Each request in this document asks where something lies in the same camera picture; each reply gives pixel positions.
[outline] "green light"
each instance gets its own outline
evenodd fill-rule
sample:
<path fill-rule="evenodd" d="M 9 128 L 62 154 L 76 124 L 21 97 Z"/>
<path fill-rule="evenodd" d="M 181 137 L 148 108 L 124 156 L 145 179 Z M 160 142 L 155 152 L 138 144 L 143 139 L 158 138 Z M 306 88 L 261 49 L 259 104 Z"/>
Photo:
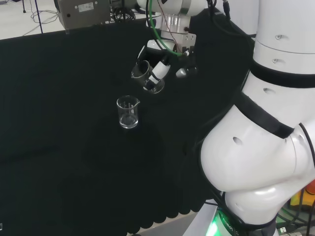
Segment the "green light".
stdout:
<path fill-rule="evenodd" d="M 206 236 L 214 236 L 218 230 L 217 224 L 212 222 L 208 228 Z"/>

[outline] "white floor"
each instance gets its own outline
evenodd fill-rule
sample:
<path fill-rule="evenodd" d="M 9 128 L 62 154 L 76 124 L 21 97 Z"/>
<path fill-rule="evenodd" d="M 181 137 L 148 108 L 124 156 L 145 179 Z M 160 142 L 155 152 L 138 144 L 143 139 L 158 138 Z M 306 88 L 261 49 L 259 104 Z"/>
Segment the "white floor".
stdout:
<path fill-rule="evenodd" d="M 0 40 L 40 33 L 39 24 L 35 23 L 31 18 L 32 11 L 36 12 L 35 0 L 24 1 L 26 13 L 23 13 L 22 1 L 14 2 L 9 0 L 7 4 L 0 5 Z M 57 11 L 54 0 L 37 0 L 37 5 L 39 10 Z M 56 17 L 56 14 L 40 13 L 40 19 L 44 23 L 52 21 Z M 137 19 L 144 17 L 145 15 L 136 15 Z M 59 19 L 48 24 L 43 24 L 42 27 L 44 33 L 64 30 Z"/>

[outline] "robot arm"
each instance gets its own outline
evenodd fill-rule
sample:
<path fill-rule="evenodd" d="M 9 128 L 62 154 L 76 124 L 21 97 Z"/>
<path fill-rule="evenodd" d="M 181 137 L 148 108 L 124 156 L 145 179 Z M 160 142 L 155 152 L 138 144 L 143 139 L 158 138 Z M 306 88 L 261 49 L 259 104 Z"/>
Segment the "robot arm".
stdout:
<path fill-rule="evenodd" d="M 275 229 L 280 208 L 315 179 L 314 9 L 312 0 L 260 1 L 254 62 L 241 99 L 202 145 L 207 179 L 226 192 L 232 213 L 258 228 Z"/>
<path fill-rule="evenodd" d="M 149 0 L 139 0 L 138 3 L 146 8 L 147 1 Z M 152 10 L 162 12 L 162 15 L 155 19 L 153 27 L 161 30 L 160 37 L 163 39 L 150 40 L 142 48 L 131 73 L 131 78 L 144 90 L 158 93 L 163 89 L 165 77 L 171 68 L 169 59 L 173 56 L 169 51 L 186 57 L 184 59 L 186 65 L 176 73 L 178 78 L 196 73 L 197 67 L 194 63 L 196 35 L 189 33 L 188 30 L 190 16 L 200 13 L 205 3 L 205 0 L 159 0 L 159 2 L 154 0 L 152 2 Z"/>

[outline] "black tablecloth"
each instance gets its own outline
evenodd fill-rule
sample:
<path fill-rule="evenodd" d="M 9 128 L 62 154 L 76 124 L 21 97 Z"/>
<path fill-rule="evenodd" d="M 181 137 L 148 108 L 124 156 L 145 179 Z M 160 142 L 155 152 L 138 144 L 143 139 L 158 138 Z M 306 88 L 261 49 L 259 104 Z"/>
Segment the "black tablecloth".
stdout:
<path fill-rule="evenodd" d="M 199 74 L 168 77 L 158 95 L 130 79 L 151 39 L 143 20 L 0 41 L 0 235 L 125 236 L 211 198 L 191 143 L 229 104 L 250 53 L 206 12 L 190 31 Z M 128 94 L 141 101 L 131 131 L 116 109 Z"/>

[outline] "black band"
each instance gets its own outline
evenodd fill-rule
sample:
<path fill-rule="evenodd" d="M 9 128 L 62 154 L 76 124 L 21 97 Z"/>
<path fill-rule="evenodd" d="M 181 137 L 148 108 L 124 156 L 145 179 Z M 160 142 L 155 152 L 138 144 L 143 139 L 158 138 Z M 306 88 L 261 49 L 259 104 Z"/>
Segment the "black band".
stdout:
<path fill-rule="evenodd" d="M 153 73 L 152 70 L 150 71 L 150 74 L 151 74 L 152 77 L 155 78 L 157 81 L 161 81 L 161 80 Z"/>
<path fill-rule="evenodd" d="M 239 90 L 234 98 L 234 105 L 252 122 L 279 138 L 287 138 L 294 130 L 282 124 Z"/>
<path fill-rule="evenodd" d="M 291 74 L 269 69 L 253 60 L 251 73 L 265 82 L 288 88 L 315 88 L 315 75 Z"/>

